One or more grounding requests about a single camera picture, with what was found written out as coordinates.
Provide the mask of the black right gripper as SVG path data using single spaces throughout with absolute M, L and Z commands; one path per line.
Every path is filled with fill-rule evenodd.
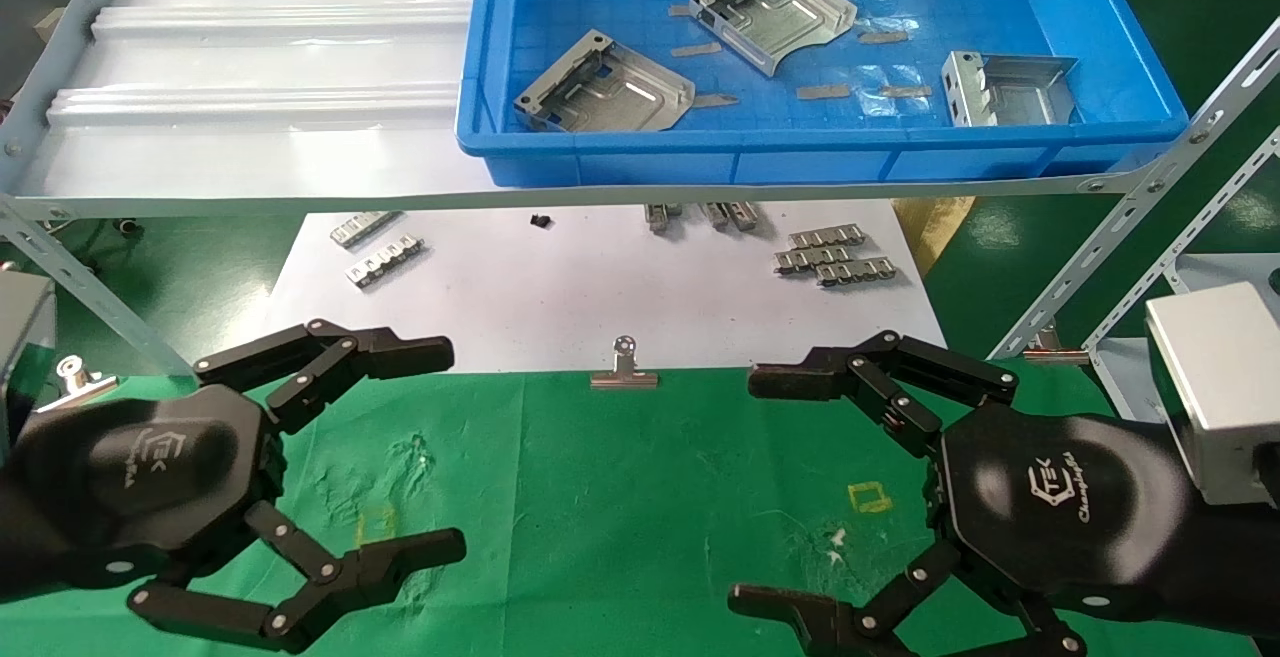
M 973 409 L 998 405 L 943 430 L 909 385 Z M 1016 388 L 1012 373 L 892 330 L 855 347 L 814 347 L 800 364 L 753 366 L 756 398 L 849 400 L 911 456 L 936 456 L 950 542 L 933 543 L 861 607 L 740 583 L 730 610 L 788 625 L 805 656 L 915 656 L 896 629 L 954 574 L 1025 629 L 957 656 L 1087 656 L 1084 638 L 1050 604 L 1157 619 L 1169 604 L 1164 558 L 1197 502 L 1167 429 L 1000 406 Z

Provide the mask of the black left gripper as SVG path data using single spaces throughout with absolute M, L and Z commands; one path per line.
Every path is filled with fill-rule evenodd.
M 275 430 L 301 432 L 365 378 L 453 365 L 443 336 L 402 339 L 388 327 L 312 320 L 198 359 L 195 375 L 206 387 L 192 394 L 32 418 L 22 432 L 23 592 L 111 589 L 160 575 L 128 599 L 152 628 L 303 653 L 346 615 L 393 602 L 412 574 L 462 561 L 467 546 L 447 528 L 335 557 L 270 505 L 287 466 Z M 242 394 L 274 382 L 268 414 Z M 189 590 L 188 578 L 224 569 L 256 537 L 303 576 L 292 597 L 270 606 Z

